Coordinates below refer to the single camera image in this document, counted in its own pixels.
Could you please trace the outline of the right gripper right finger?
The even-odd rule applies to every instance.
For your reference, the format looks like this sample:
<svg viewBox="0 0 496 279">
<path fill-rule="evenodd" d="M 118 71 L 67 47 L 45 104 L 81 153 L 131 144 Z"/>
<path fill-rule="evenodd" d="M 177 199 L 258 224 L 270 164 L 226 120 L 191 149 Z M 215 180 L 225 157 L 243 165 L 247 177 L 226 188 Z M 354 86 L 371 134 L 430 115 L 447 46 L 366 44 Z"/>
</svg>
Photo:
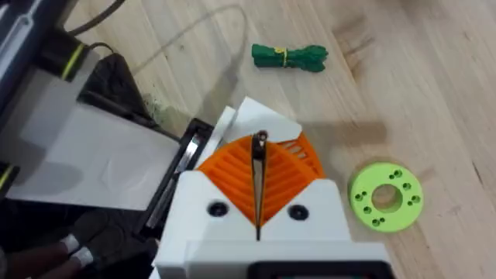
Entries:
<svg viewBox="0 0 496 279">
<path fill-rule="evenodd" d="M 275 189 L 264 206 L 269 219 L 261 227 L 263 241 L 350 241 L 350 229 L 335 181 L 325 176 L 317 154 L 302 133 L 297 139 L 280 143 L 316 176 L 301 186 L 287 172 L 278 167 L 273 182 Z"/>
</svg>

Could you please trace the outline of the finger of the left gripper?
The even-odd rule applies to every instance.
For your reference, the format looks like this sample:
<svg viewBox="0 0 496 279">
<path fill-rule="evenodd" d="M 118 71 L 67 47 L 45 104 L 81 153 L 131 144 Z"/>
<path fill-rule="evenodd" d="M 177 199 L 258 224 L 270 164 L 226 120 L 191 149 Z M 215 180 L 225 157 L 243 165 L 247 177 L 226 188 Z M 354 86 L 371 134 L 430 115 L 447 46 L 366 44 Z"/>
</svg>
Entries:
<svg viewBox="0 0 496 279">
<path fill-rule="evenodd" d="M 223 139 L 231 143 L 259 130 L 266 130 L 270 142 L 292 153 L 318 177 L 325 177 L 322 164 L 301 125 L 252 98 L 243 99 Z"/>
<path fill-rule="evenodd" d="M 230 106 L 226 106 L 222 111 L 217 123 L 212 130 L 212 134 L 209 137 L 203 151 L 201 152 L 195 168 L 198 168 L 203 162 L 205 162 L 219 147 L 222 142 L 223 136 L 229 130 L 234 118 L 236 116 L 236 110 Z"/>
</svg>

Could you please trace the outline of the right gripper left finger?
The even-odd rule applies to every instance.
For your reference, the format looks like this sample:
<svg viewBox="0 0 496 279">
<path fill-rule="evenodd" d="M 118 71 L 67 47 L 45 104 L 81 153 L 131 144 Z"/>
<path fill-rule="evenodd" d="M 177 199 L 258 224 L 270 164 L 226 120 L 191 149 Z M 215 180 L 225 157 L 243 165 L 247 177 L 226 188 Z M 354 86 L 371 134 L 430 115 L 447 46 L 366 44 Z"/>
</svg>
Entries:
<svg viewBox="0 0 496 279">
<path fill-rule="evenodd" d="M 252 222 L 199 170 L 180 175 L 151 278 L 247 278 Z"/>
</svg>

